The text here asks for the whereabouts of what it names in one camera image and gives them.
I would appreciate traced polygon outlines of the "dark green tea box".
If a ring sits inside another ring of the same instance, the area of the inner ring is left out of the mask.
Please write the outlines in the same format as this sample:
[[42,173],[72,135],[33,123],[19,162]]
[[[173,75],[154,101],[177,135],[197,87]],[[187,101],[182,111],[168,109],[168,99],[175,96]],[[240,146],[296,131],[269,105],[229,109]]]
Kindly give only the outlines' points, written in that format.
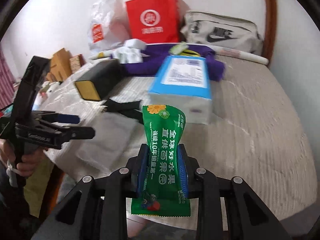
[[101,101],[124,78],[122,65],[117,59],[101,61],[78,78],[74,85],[87,101]]

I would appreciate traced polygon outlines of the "brown wooden door frame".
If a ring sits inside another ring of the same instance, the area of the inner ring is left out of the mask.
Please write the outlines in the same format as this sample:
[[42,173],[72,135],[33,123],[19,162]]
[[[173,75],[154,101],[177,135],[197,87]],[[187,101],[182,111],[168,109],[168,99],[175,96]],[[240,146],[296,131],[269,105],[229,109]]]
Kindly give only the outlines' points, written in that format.
[[265,0],[265,38],[262,57],[271,62],[277,32],[277,0]]

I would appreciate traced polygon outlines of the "brown patterned book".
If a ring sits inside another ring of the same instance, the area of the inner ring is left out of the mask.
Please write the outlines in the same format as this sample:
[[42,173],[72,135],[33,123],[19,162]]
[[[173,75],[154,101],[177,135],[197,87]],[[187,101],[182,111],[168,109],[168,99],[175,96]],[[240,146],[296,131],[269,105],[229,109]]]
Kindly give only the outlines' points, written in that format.
[[77,72],[84,65],[84,59],[81,54],[71,57],[69,62],[72,74]]

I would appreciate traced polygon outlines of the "blue tissue box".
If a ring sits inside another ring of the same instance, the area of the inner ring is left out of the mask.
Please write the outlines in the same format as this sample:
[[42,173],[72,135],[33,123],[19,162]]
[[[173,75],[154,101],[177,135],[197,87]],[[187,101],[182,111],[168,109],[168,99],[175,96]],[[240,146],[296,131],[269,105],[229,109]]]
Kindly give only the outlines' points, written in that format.
[[211,122],[212,94],[206,67],[191,67],[187,71],[165,67],[159,71],[148,91],[152,105],[171,105],[185,114],[186,122],[205,124]]

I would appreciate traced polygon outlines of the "white Miniso plastic bag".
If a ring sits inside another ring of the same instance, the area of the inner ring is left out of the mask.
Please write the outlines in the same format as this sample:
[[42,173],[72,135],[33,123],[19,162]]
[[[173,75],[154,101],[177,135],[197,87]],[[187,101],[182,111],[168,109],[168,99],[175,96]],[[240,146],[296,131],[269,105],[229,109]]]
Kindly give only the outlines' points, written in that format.
[[123,0],[98,0],[90,10],[87,32],[92,54],[122,46],[130,38],[129,20]]

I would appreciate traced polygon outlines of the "rolled paper poster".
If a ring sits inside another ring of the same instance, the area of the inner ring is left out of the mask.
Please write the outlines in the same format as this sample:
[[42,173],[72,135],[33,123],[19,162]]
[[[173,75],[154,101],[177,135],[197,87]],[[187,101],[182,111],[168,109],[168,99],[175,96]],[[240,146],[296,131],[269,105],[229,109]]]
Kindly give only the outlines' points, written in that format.
[[[252,61],[252,62],[259,63],[259,64],[264,64],[264,65],[268,65],[268,63],[269,63],[269,60],[265,57],[251,54],[251,53],[247,53],[244,51],[239,51],[239,50],[220,47],[220,46],[209,46],[209,48],[211,48],[213,51],[215,51],[218,55],[235,57],[235,58],[239,58],[242,60]],[[101,51],[99,53],[94,53],[91,56],[89,56],[89,59],[90,60],[97,60],[97,59],[102,59],[102,58],[106,58],[106,57],[111,57],[111,55],[114,51],[115,51],[115,49],[111,49],[111,50]]]

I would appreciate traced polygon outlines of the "purple towel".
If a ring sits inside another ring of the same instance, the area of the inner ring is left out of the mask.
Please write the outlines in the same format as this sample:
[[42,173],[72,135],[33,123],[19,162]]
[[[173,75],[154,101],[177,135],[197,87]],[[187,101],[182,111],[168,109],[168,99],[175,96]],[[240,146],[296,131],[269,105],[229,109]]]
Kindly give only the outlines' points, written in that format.
[[164,72],[165,67],[177,67],[178,73],[182,68],[187,71],[191,67],[206,67],[208,79],[219,82],[225,72],[224,63],[215,59],[215,51],[208,46],[190,44],[188,49],[196,52],[199,56],[174,56],[169,54],[174,43],[148,44],[141,53],[147,55],[141,63],[122,64],[125,76],[157,76],[158,72]]

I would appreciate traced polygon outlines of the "white cotton gloves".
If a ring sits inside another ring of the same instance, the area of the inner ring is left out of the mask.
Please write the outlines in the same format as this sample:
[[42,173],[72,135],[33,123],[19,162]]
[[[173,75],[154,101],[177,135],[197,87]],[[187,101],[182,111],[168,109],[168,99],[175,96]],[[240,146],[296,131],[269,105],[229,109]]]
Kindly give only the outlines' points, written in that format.
[[136,48],[119,47],[112,51],[112,58],[117,59],[121,64],[143,62],[140,49]]

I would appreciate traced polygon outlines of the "red Haidilao paper bag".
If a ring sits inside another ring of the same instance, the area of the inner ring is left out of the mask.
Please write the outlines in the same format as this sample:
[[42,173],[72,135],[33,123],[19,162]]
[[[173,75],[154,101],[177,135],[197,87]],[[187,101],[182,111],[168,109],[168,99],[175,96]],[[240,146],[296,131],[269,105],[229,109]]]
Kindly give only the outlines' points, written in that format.
[[178,0],[130,0],[126,11],[132,38],[148,44],[180,41]]

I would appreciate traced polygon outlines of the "wooden headboard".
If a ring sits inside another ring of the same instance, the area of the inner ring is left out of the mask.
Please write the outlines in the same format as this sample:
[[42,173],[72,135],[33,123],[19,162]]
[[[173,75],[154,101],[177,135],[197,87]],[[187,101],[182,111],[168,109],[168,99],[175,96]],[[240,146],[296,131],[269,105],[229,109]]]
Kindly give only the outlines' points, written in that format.
[[50,71],[46,78],[50,82],[63,82],[72,74],[70,67],[71,54],[65,48],[60,49],[50,61]]

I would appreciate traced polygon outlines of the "green tissue pack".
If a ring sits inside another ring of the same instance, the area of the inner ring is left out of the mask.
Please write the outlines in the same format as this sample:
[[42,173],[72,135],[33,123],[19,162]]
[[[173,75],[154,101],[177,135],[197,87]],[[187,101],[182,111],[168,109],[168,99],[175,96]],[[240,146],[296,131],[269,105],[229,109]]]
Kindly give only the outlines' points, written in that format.
[[188,47],[189,47],[188,44],[185,42],[177,43],[169,49],[169,54],[170,55],[180,55],[186,49],[188,49]]

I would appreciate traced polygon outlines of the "yellow black pouch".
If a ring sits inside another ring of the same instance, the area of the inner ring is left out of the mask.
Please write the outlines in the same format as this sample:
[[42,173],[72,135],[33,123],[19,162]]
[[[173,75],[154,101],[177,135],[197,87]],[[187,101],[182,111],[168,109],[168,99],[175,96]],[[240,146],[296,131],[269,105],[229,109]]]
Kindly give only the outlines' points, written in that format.
[[186,49],[180,53],[181,56],[201,57],[201,55],[193,50]]

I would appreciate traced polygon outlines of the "grey Nike waist bag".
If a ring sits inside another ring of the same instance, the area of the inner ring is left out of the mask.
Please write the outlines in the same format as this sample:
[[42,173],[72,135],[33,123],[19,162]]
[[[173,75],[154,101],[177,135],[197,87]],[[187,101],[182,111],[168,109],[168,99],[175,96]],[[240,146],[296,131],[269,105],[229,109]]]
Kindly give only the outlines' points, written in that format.
[[249,20],[202,11],[188,11],[181,33],[188,43],[236,49],[261,55],[263,39]]

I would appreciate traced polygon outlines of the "green fruit wet wipe packet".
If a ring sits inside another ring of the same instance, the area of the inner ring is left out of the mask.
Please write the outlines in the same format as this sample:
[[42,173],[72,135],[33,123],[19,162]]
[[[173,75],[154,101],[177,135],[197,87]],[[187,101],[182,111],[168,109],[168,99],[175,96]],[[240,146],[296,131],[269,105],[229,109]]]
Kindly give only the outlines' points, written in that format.
[[131,202],[134,215],[189,217],[190,201],[185,198],[177,167],[177,147],[185,126],[185,114],[170,105],[142,108],[149,163],[143,192]]

